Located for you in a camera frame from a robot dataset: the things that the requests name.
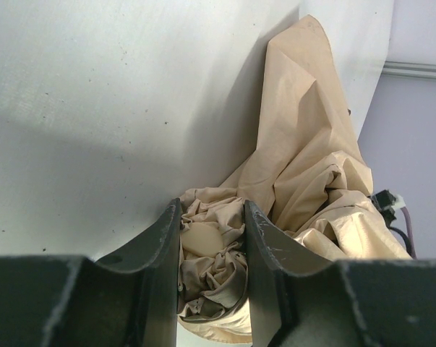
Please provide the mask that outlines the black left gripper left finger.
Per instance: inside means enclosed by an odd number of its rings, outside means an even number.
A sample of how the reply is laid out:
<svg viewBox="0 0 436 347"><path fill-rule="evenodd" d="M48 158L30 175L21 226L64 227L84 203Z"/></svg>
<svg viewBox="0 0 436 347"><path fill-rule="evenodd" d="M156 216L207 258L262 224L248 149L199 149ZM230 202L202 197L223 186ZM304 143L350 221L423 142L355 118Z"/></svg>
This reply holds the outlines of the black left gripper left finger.
<svg viewBox="0 0 436 347"><path fill-rule="evenodd" d="M181 203L124 246L0 256L0 346L175 346Z"/></svg>

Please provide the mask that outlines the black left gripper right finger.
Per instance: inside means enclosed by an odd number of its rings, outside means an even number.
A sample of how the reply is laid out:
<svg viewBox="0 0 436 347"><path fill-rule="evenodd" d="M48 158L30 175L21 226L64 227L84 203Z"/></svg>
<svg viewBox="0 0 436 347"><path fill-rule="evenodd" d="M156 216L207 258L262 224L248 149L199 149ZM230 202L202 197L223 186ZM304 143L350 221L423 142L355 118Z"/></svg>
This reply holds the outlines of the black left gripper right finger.
<svg viewBox="0 0 436 347"><path fill-rule="evenodd" d="M436 346L436 260L337 260L246 201L254 346Z"/></svg>

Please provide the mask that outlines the beige and black folding umbrella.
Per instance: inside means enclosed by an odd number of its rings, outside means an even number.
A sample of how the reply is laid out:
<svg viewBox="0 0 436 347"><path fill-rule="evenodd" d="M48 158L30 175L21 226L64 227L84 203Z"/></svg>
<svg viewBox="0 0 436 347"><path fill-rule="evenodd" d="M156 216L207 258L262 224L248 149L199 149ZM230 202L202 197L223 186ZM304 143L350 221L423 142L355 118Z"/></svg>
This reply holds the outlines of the beige and black folding umbrella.
<svg viewBox="0 0 436 347"><path fill-rule="evenodd" d="M178 323L218 343L251 343L244 203L327 260L409 254L370 201L364 162L322 25L306 16L272 38L265 57L257 145L219 187L181 196Z"/></svg>

